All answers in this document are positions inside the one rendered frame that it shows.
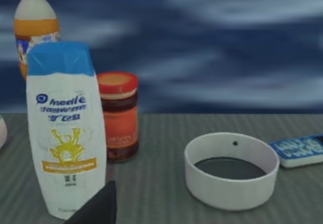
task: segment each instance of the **yellow graphic on bottle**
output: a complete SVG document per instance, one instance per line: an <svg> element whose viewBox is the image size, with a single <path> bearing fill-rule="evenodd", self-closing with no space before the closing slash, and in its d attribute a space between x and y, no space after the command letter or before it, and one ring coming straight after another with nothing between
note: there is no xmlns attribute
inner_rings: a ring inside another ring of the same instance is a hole
<svg viewBox="0 0 323 224"><path fill-rule="evenodd" d="M50 148L50 153L58 162L42 161L45 172L54 174L74 174L96 168L96 158L79 160L84 148L79 144L80 128L73 128L73 135L60 135L57 130L51 134L58 141L55 148Z"/></svg>

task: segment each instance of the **jar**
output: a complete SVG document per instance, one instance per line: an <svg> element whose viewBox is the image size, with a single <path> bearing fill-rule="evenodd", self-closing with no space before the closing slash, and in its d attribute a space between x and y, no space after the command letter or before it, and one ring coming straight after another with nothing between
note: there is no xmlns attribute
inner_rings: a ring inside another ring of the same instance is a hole
<svg viewBox="0 0 323 224"><path fill-rule="evenodd" d="M125 161L138 151L138 78L125 72L97 75L108 161Z"/></svg>

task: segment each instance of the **blue background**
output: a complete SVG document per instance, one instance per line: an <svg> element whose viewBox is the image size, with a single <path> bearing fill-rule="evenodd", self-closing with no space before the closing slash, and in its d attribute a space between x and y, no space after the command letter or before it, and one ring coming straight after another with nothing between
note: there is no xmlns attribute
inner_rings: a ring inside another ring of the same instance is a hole
<svg viewBox="0 0 323 224"><path fill-rule="evenodd" d="M26 111L0 0L0 111ZM140 79L144 112L322 112L323 0L48 0L97 73Z"/></svg>

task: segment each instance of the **table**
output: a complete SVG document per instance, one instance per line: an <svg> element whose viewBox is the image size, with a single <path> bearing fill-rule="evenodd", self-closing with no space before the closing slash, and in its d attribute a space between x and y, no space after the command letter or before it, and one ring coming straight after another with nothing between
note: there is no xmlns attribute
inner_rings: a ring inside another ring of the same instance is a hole
<svg viewBox="0 0 323 224"><path fill-rule="evenodd" d="M25 114L4 114L10 140L0 152L1 224L62 224L49 216L33 168ZM141 115L140 151L110 165L117 181L117 224L319 224L323 164L280 169L271 199L250 211L209 207L186 189L183 152L193 138L238 132L264 141L318 134L323 115Z"/></svg>

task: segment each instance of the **bowl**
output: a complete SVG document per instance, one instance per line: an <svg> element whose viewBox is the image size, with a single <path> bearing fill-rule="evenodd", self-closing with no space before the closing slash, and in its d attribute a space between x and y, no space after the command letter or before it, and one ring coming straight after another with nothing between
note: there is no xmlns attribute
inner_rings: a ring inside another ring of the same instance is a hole
<svg viewBox="0 0 323 224"><path fill-rule="evenodd" d="M208 174L195 164L212 158L233 158L263 171L261 177L228 179ZM223 210L248 210L269 200L273 194L279 158L265 142L237 133L211 133L193 139L185 148L185 181L200 201Z"/></svg>

